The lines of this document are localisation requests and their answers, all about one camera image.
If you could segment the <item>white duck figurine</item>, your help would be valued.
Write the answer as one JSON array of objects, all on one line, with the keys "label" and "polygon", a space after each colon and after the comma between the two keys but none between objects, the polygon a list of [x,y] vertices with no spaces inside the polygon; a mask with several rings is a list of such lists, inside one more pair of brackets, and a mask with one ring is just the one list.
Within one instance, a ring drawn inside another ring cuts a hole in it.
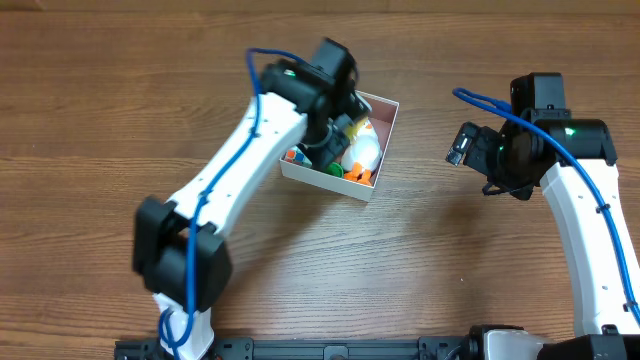
[{"label": "white duck figurine", "polygon": [[345,131],[350,144],[341,157],[343,178],[352,182],[372,186],[372,176],[382,158],[378,135],[368,117]]}]

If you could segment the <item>pastel rubik's cube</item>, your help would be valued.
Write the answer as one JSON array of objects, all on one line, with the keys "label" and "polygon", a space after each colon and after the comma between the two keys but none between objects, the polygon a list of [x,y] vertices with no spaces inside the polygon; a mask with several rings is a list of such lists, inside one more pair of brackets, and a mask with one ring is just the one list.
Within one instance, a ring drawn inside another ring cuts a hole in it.
[{"label": "pastel rubik's cube", "polygon": [[310,159],[297,146],[290,148],[285,153],[283,160],[306,168],[312,167]]}]

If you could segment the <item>green round lid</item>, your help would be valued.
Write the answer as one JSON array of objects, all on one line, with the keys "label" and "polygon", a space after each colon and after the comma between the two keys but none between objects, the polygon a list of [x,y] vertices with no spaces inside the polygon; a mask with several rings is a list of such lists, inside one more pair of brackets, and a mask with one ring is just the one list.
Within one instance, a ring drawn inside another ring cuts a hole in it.
[{"label": "green round lid", "polygon": [[332,162],[331,164],[329,164],[324,172],[328,175],[338,178],[342,178],[344,176],[344,169],[337,162]]}]

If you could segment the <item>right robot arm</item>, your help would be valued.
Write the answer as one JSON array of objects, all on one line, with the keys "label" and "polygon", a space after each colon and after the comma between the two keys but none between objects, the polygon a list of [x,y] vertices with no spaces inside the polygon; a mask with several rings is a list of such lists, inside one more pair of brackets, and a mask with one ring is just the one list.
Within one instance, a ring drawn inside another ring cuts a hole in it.
[{"label": "right robot arm", "polygon": [[457,359],[636,359],[639,262],[619,200],[617,154],[601,120],[463,124],[447,154],[485,175],[485,195],[530,198],[540,187],[562,240],[573,292],[574,338],[550,342],[516,327],[477,325]]}]

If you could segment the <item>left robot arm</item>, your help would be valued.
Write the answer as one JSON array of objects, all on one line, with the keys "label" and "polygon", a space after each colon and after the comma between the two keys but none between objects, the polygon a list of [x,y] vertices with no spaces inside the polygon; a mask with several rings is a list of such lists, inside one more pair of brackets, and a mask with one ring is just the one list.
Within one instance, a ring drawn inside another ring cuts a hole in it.
[{"label": "left robot arm", "polygon": [[161,312],[158,340],[172,359],[201,359],[214,342],[211,307],[232,273],[225,239],[271,168],[298,147],[314,170],[349,144],[347,126],[370,108],[351,60],[281,59],[249,72],[255,95],[209,163],[166,201],[135,213],[132,267]]}]

